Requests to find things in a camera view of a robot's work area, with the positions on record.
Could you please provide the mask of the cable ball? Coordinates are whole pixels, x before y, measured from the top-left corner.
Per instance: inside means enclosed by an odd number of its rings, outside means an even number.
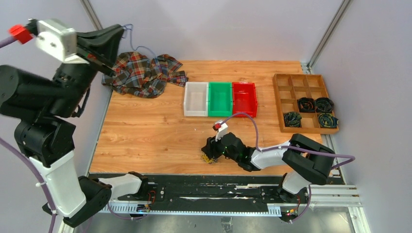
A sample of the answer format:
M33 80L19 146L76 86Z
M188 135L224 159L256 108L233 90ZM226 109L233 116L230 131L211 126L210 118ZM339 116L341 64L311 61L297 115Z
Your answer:
M206 154L201 155L201 159L208 164L214 164L217 162L216 158L209 158Z

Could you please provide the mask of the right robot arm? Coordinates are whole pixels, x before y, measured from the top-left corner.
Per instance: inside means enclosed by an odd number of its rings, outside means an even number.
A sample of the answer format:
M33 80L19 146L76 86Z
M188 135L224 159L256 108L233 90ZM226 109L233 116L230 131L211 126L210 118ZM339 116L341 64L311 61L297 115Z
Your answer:
M288 165L292 171L282 176L274 191L274 196L284 203L295 201L298 193L310 184L325 185L335 155L330 148L299 133L282 144L260 149L246 146L233 133L228 133L220 139L209 137L201 151L209 163L224 156L248 172Z

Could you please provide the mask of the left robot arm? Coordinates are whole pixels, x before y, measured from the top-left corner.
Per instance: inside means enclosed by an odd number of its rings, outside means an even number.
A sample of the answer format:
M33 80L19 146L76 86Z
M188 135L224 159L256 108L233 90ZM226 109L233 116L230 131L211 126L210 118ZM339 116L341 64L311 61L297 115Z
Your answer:
M43 210L53 218L77 227L110 200L132 195L136 200L148 197L145 176L129 172L108 179L78 176L74 164L75 125L69 117L80 117L86 107L91 83L98 72L112 76L124 28L80 33L57 20L31 19L27 25L9 29L10 37L1 42L25 44L35 39L36 46L61 62L52 79L25 70L0 67L0 113L18 118L14 153L37 178L47 203Z

